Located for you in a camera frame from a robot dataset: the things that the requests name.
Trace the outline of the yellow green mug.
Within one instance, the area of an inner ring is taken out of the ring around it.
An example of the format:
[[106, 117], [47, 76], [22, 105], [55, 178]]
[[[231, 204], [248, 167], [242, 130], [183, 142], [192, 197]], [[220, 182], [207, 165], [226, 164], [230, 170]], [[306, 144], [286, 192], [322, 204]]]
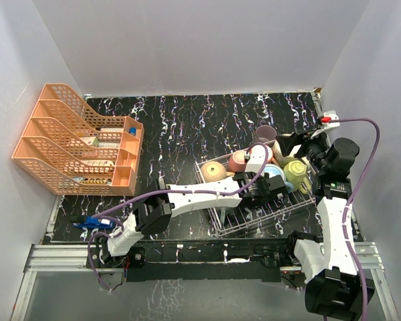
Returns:
[[300, 160], [293, 160], [287, 163], [283, 171], [286, 179], [293, 185], [294, 191], [300, 191], [307, 195], [311, 191], [311, 183], [307, 175], [307, 165]]

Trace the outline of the pink mug cream inside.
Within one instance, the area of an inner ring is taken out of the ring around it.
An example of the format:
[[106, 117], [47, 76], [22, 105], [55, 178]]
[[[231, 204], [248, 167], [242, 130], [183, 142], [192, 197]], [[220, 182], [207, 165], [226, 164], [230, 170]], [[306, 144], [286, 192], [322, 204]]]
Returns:
[[247, 166], [245, 161], [245, 151], [238, 150], [235, 151], [229, 158], [227, 170], [232, 173], [244, 172]]

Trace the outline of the brown ceramic mug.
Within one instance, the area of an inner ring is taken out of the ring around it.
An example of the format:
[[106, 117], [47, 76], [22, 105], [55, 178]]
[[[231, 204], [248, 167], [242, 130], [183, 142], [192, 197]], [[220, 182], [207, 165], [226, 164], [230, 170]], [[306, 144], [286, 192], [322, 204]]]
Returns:
[[234, 177], [235, 173], [228, 171], [224, 165], [217, 161], [206, 162], [200, 172], [206, 183], [221, 181], [227, 177]]

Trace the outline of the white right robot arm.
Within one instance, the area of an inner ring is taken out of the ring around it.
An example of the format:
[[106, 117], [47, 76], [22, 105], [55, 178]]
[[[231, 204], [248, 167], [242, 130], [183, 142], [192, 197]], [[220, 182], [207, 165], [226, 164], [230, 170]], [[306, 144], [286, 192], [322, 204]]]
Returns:
[[360, 148], [348, 138], [328, 144], [325, 133], [312, 132], [280, 135], [277, 143], [283, 156], [297, 148], [295, 157], [305, 157], [315, 173], [312, 193], [323, 239], [294, 232], [284, 250], [285, 259], [301, 264], [305, 274], [306, 310], [324, 318], [359, 320], [375, 292], [355, 253], [348, 204], [354, 194], [348, 175]]

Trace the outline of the salmon pink speckled mug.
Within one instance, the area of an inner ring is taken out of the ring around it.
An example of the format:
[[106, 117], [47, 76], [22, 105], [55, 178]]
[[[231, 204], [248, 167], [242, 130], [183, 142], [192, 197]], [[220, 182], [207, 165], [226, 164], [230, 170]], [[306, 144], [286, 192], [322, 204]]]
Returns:
[[273, 151], [272, 149], [265, 145], [255, 145], [249, 151], [249, 154], [254, 154], [257, 156], [264, 156], [267, 159], [267, 163], [270, 164], [273, 162]]

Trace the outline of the cream floral mug green inside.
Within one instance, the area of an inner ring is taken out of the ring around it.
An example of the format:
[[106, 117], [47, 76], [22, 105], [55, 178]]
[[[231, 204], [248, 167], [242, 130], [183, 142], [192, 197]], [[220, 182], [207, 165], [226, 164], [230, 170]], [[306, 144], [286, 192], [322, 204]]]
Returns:
[[292, 150], [288, 156], [283, 156], [281, 147], [280, 147], [278, 141], [275, 140], [275, 142], [271, 148], [271, 150], [273, 152], [273, 158], [274, 158], [275, 163], [283, 169], [288, 163], [290, 163], [292, 161], [301, 161], [307, 166], [308, 169], [310, 169], [311, 165], [306, 156], [301, 157], [301, 158], [295, 157], [295, 155], [297, 154], [297, 152], [299, 151], [300, 148], [301, 148], [301, 145], [298, 144], [292, 148]]

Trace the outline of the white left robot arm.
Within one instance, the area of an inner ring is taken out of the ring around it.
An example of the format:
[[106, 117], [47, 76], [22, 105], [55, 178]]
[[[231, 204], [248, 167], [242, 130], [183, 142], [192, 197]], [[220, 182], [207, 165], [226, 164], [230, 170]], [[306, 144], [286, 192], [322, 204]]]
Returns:
[[173, 217], [203, 209], [261, 207], [286, 198], [287, 186], [280, 175], [239, 172], [220, 181], [195, 185], [158, 184], [158, 189], [117, 206], [131, 205], [132, 212], [102, 246], [101, 260], [119, 266], [143, 237], [168, 228]]

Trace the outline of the light blue mug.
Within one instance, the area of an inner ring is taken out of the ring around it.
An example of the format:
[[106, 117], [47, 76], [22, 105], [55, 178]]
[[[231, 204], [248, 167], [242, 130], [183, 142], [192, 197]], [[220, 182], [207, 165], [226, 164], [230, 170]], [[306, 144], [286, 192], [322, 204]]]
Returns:
[[287, 180], [283, 169], [281, 169], [279, 166], [274, 165], [274, 164], [267, 164], [265, 166], [265, 170], [264, 171], [265, 171], [265, 173], [267, 173], [269, 175], [269, 177], [281, 177], [283, 182], [284, 182], [284, 184], [285, 184], [285, 186], [286, 186], [286, 188], [287, 188], [287, 191], [289, 193], [294, 192], [293, 184], [290, 183]]

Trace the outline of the grey green mug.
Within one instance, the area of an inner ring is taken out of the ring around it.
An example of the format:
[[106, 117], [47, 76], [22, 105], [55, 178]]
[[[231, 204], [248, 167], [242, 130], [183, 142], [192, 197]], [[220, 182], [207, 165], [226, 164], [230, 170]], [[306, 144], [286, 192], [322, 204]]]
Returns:
[[225, 219], [227, 215], [227, 208], [223, 207], [220, 209], [220, 223], [222, 226], [225, 225]]

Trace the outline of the mauve purple mug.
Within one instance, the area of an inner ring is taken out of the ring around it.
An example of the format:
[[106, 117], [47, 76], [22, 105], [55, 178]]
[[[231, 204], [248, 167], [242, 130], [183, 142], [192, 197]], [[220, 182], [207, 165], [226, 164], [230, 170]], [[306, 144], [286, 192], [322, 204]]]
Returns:
[[253, 143], [264, 143], [273, 146], [277, 137], [277, 131], [270, 125], [259, 126], [253, 134]]

